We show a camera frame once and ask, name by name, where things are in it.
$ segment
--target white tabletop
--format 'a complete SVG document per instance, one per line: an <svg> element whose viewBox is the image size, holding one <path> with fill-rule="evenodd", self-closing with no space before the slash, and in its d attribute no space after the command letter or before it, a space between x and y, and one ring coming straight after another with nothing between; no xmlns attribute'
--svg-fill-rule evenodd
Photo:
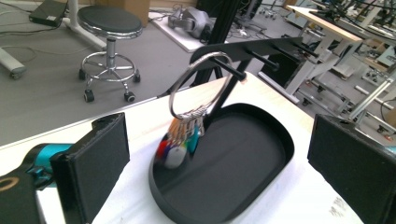
<svg viewBox="0 0 396 224"><path fill-rule="evenodd" d="M223 79L182 91L188 106L216 93ZM290 132L295 152L290 163L232 223L361 223L355 213L307 162L313 119L253 75L238 83L226 105L247 103L277 118ZM131 160L93 223L173 223L149 190L149 164L172 119L168 97L120 111L126 115ZM91 130L91 120L71 124L0 147L0 175L18 167L24 155L41 143L74 143ZM38 192L48 223L64 223L56 189Z"/></svg>

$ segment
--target black stool seat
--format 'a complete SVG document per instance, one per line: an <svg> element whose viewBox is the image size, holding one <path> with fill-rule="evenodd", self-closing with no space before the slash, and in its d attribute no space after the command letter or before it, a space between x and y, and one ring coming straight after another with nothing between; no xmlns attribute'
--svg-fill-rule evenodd
<svg viewBox="0 0 396 224"><path fill-rule="evenodd" d="M78 23L85 30L106 38L135 38L142 33L142 22L117 7L83 7L78 11Z"/></svg>

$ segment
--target stool caster wheel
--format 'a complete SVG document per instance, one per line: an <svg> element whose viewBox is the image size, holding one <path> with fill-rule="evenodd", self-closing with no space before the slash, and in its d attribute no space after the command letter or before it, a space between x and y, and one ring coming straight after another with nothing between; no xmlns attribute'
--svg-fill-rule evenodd
<svg viewBox="0 0 396 224"><path fill-rule="evenodd" d="M134 93L131 91L128 91L128 93L124 93L124 99L126 102L132 102L134 101Z"/></svg>
<svg viewBox="0 0 396 224"><path fill-rule="evenodd" d="M87 103L92 102L95 99L95 97L93 96L93 92L91 90L85 90L84 99Z"/></svg>
<svg viewBox="0 0 396 224"><path fill-rule="evenodd" d="M80 68L78 71L78 79L79 80L85 80L87 78L85 72Z"/></svg>
<svg viewBox="0 0 396 224"><path fill-rule="evenodd" d="M132 82L140 82L140 73L139 70L136 71L136 75L134 75L134 77L132 78Z"/></svg>

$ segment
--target black tray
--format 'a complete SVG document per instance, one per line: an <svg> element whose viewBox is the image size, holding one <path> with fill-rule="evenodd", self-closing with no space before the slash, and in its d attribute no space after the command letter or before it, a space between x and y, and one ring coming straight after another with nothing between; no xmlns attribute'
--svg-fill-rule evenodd
<svg viewBox="0 0 396 224"><path fill-rule="evenodd" d="M176 223L221 223L241 214L291 160L283 125L253 105L222 108L192 159L169 170L150 165L151 193Z"/></svg>

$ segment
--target metal ring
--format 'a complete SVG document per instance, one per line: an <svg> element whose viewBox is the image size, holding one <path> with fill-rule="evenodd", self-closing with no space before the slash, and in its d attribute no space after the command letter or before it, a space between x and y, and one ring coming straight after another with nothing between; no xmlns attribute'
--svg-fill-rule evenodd
<svg viewBox="0 0 396 224"><path fill-rule="evenodd" d="M203 63L204 61L206 61L206 60L208 60L209 58L212 58L212 57L224 57L224 58L227 59L228 65L231 65L231 63L233 62L232 59L226 53L218 51L218 52L207 53L206 55L204 55L201 58L199 58L198 60L196 60L194 63L191 63L189 65L189 67L187 68L187 70L184 72L184 74L181 75L181 77L177 80L177 82L175 83L175 86L172 89L171 94L169 96L169 109L170 109L170 112L171 112L173 117L175 117L177 119L194 119L194 118L198 118L198 117L202 116L202 113L200 113L200 112L205 113L205 111L211 105L213 105L213 103L215 103L219 99L219 97L223 94L225 88L227 87L227 84L230 82L231 74L228 75L227 79L224 82L224 85L221 87L221 89L218 92L218 94L213 98L212 101L210 101L206 105L200 105L197 109L193 109L193 110L185 112L183 114L175 113L174 108L173 108L173 104L174 104L174 101L175 101L175 94L176 94L177 90L180 88L180 86L182 85L182 83L187 81L192 76L194 69L198 65L200 65L201 63Z"/></svg>

